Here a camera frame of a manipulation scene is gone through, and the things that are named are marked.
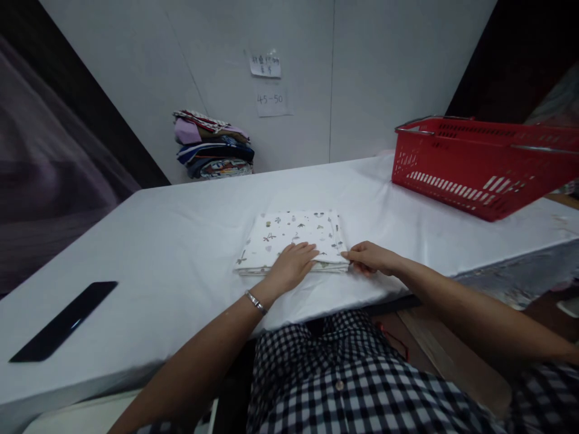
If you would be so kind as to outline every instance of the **folded clothing pile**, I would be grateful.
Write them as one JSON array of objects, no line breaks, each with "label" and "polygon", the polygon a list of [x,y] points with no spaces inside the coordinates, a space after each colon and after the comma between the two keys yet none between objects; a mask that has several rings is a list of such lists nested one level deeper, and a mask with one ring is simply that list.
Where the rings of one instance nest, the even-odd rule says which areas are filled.
[{"label": "folded clothing pile", "polygon": [[341,231],[340,216],[332,210],[260,214],[234,269],[241,275],[267,274],[288,244],[307,241],[320,251],[312,271],[346,272],[350,262],[340,254],[347,250]]},{"label": "folded clothing pile", "polygon": [[245,132],[193,110],[180,110],[173,116],[176,140],[182,146],[177,160],[187,168],[189,178],[252,173],[255,153]]}]

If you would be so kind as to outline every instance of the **purple fabric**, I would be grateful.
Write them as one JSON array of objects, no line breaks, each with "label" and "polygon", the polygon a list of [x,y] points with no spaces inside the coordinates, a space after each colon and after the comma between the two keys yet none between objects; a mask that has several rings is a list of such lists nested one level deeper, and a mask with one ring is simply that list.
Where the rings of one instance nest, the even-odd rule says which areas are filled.
[{"label": "purple fabric", "polygon": [[139,189],[0,37],[0,295]]},{"label": "purple fabric", "polygon": [[[231,126],[223,128],[226,131],[231,131],[233,133],[239,133],[244,136],[247,140],[249,140],[249,136],[245,131],[240,128]],[[181,118],[178,118],[175,121],[175,135],[184,145],[190,145],[192,143],[199,143],[201,142],[201,136],[199,135],[199,130],[195,124],[191,122],[184,121]]]}]

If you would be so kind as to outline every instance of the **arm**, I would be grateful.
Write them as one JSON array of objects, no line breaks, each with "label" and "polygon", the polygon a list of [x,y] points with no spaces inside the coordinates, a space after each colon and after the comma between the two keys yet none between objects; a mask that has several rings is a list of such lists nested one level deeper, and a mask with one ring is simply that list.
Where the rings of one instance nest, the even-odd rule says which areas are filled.
[{"label": "arm", "polygon": [[436,271],[364,241],[342,254],[370,277],[394,275],[465,344],[509,376],[533,362],[579,364],[579,348],[492,297],[473,291]]},{"label": "arm", "polygon": [[[315,244],[290,244],[270,273],[251,290],[269,309],[284,293],[295,288],[312,269],[319,252]],[[139,393],[110,429],[128,433],[158,420],[174,420],[191,408],[203,416],[220,380],[263,318],[245,295],[193,336]]]}]

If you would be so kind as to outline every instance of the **printed baby blanket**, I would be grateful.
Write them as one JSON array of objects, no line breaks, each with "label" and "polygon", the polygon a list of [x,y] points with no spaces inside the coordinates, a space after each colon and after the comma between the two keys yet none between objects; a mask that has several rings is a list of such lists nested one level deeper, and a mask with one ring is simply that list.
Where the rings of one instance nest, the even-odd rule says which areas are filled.
[{"label": "printed baby blanket", "polygon": [[241,275],[267,274],[288,244],[307,241],[320,251],[312,271],[346,272],[349,261],[340,255],[347,250],[341,232],[340,216],[332,210],[260,214],[234,269]]}]

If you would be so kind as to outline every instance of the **bangle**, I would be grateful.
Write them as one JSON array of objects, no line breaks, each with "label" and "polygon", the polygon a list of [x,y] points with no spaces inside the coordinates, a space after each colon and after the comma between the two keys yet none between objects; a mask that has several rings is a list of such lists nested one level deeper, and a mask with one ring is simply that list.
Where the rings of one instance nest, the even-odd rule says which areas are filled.
[{"label": "bangle", "polygon": [[261,304],[257,298],[255,298],[254,296],[252,296],[252,293],[251,293],[251,292],[246,291],[246,292],[245,292],[245,295],[247,296],[247,298],[249,298],[249,299],[252,301],[253,305],[259,309],[259,311],[261,312],[261,314],[262,314],[263,316],[265,316],[265,314],[267,313],[267,309],[264,308],[264,305]]}]

